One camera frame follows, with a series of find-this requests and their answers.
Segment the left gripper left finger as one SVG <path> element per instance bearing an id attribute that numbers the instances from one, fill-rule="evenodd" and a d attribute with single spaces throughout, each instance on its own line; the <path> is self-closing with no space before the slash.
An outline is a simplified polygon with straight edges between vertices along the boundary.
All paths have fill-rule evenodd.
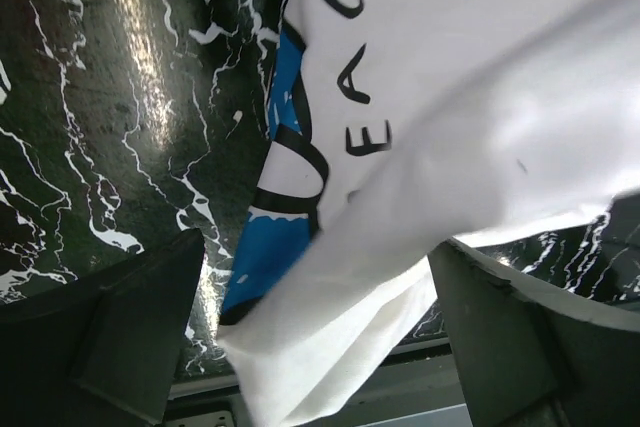
<path id="1" fill-rule="evenodd" d="M 1 308 L 4 426 L 163 421 L 205 253 L 197 229 Z"/>

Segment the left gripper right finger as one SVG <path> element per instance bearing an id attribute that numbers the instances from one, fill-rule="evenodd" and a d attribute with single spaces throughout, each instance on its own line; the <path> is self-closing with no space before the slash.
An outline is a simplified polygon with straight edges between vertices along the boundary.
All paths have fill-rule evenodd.
<path id="1" fill-rule="evenodd" d="M 428 260 L 473 425 L 638 425 L 638 302 L 588 300 L 457 241 Z"/>

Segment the white t shirt blue print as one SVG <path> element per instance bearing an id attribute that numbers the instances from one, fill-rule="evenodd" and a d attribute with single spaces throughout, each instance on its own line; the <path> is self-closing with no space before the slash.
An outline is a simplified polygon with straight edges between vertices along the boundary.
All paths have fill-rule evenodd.
<path id="1" fill-rule="evenodd" d="M 429 253 L 639 190 L 639 0 L 288 0 L 218 342 L 256 426 L 338 412 L 436 298 Z"/>

